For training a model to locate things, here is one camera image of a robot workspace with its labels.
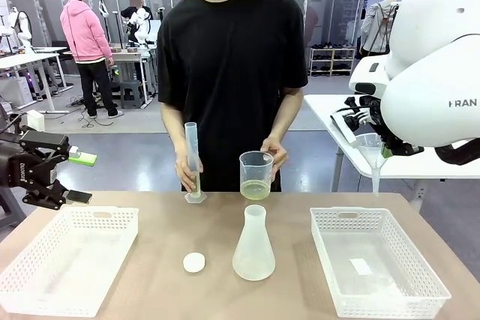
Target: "shoe rack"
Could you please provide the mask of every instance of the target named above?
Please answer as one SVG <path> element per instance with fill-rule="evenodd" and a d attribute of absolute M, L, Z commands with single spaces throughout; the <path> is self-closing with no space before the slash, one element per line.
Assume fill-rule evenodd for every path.
<path fill-rule="evenodd" d="M 350 75 L 356 48 L 352 46 L 323 46 L 310 48 L 310 75 Z"/>

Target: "person in pink hoodie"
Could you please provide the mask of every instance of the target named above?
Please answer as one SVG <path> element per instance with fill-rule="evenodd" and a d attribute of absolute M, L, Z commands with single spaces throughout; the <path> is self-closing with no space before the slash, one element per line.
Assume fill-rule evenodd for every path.
<path fill-rule="evenodd" d="M 60 16 L 61 27 L 76 62 L 82 80 L 83 99 L 90 119 L 97 118 L 97 104 L 93 97 L 93 82 L 98 85 L 103 104 L 110 119 L 122 116 L 113 103 L 108 68 L 113 66 L 112 50 L 93 10 L 84 0 L 70 0 Z"/>

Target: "white lid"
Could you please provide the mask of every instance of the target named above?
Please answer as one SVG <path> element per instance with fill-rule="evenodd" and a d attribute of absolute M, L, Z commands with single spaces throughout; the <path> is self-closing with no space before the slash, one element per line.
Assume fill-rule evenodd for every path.
<path fill-rule="evenodd" d="M 198 273 L 205 267 L 205 256 L 200 253 L 190 253 L 184 257 L 183 267 L 189 273 Z"/>

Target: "white plastic basket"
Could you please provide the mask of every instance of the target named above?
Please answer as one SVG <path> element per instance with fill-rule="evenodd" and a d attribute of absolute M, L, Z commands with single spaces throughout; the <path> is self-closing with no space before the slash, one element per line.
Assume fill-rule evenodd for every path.
<path fill-rule="evenodd" d="M 0 275 L 9 313 L 96 316 L 138 233 L 138 209 L 63 208 Z"/>
<path fill-rule="evenodd" d="M 313 239 L 338 317 L 434 319 L 451 298 L 390 211 L 310 212 Z"/>

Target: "black t-shirt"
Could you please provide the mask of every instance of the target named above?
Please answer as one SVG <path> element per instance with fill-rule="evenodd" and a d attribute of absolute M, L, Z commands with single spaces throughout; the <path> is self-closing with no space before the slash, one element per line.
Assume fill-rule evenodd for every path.
<path fill-rule="evenodd" d="M 152 9 L 150 9 L 149 7 L 143 7 L 143 9 L 145 9 L 145 11 L 150 14 L 150 17 L 148 18 L 148 20 L 153 20 L 153 14 L 152 14 Z M 120 12 L 120 15 L 123 16 L 124 18 L 128 18 L 130 19 L 132 17 L 132 15 L 134 13 L 137 12 L 137 7 L 128 7 L 124 10 L 122 10 Z M 135 37 L 135 31 L 132 31 L 130 33 L 130 36 L 128 37 L 128 40 L 131 40 L 131 41 L 135 41 L 135 42 L 138 42 L 137 38 Z"/>
<path fill-rule="evenodd" d="M 158 33 L 159 101 L 198 126 L 202 189 L 239 190 L 239 156 L 260 150 L 284 88 L 307 85 L 295 0 L 182 0 Z"/>

